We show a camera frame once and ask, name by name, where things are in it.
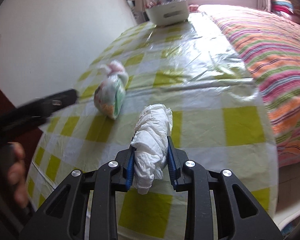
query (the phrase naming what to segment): blue gripper pad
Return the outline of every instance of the blue gripper pad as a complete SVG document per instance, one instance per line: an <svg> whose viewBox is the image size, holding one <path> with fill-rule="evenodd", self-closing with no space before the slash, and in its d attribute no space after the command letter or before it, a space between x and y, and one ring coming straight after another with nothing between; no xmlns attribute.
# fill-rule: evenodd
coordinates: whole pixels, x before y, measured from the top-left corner
<svg viewBox="0 0 300 240"><path fill-rule="evenodd" d="M130 189L130 187L132 186L132 182L133 182L133 176L134 176L134 151L135 151L135 149L133 148L133 150L131 152L131 155L130 155L130 159L128 161L128 165L126 167L125 187L126 187L127 191Z"/></svg>
<svg viewBox="0 0 300 240"><path fill-rule="evenodd" d="M168 170L169 170L171 185L173 186L173 189L176 190L177 179L178 179L177 178L177 168L176 168L176 163L173 158L173 153L172 153L172 149L171 149L169 140L168 140Z"/></svg>
<svg viewBox="0 0 300 240"><path fill-rule="evenodd" d="M171 136L168 136L167 155L170 182L173 189L176 192L188 190L192 180L191 177L183 173L182 166L189 159L185 151L175 149Z"/></svg>

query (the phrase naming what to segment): white storage box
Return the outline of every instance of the white storage box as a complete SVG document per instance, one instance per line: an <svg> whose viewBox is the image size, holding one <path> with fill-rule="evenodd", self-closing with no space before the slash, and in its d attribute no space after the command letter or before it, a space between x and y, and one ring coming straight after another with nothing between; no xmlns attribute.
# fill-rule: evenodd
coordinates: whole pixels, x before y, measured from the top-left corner
<svg viewBox="0 0 300 240"><path fill-rule="evenodd" d="M158 26L182 22L189 17L187 0L177 0L146 9L147 15Z"/></svg>

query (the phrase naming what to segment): bedroom floor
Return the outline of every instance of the bedroom floor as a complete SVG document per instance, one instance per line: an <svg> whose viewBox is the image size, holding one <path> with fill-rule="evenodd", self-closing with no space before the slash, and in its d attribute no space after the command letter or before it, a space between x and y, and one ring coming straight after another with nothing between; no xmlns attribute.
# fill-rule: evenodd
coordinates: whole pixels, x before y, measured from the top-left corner
<svg viewBox="0 0 300 240"><path fill-rule="evenodd" d="M279 169L278 196L274 221L280 228L300 215L300 163Z"/></svg>

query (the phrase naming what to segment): black gripper frame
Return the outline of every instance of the black gripper frame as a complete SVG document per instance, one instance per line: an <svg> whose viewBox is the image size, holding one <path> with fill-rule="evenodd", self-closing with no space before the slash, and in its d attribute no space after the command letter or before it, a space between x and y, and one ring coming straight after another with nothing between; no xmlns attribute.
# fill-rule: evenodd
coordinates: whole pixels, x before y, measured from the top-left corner
<svg viewBox="0 0 300 240"><path fill-rule="evenodd" d="M282 240L272 219L229 170L207 171L175 149L168 136L168 168L177 192L188 191L185 240L213 240L210 191L213 191L220 240ZM116 240L115 191L130 188L128 168L134 148L118 152L115 161L98 170L73 171L40 206L20 234L20 240L82 240L88 198L93 192L90 240Z"/></svg>
<svg viewBox="0 0 300 240"><path fill-rule="evenodd" d="M260 203L230 170L207 171L168 136L168 168L173 189L188 191L186 240L213 240L210 190L213 191L218 239L282 240L282 234Z"/></svg>
<svg viewBox="0 0 300 240"><path fill-rule="evenodd" d="M134 148L117 153L98 170L72 171L35 212L19 240L82 240L90 191L93 190L89 239L117 239L115 192L130 188Z"/></svg>

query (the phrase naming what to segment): plastic bag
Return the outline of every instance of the plastic bag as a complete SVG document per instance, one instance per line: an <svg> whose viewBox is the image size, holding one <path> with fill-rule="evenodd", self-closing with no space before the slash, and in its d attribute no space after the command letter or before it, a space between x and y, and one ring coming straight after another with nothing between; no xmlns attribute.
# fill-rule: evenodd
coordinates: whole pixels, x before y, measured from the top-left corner
<svg viewBox="0 0 300 240"><path fill-rule="evenodd" d="M107 65L100 65L99 70L106 77L94 92L94 105L103 114L115 120L125 98L125 86L129 75L122 63L116 60Z"/></svg>

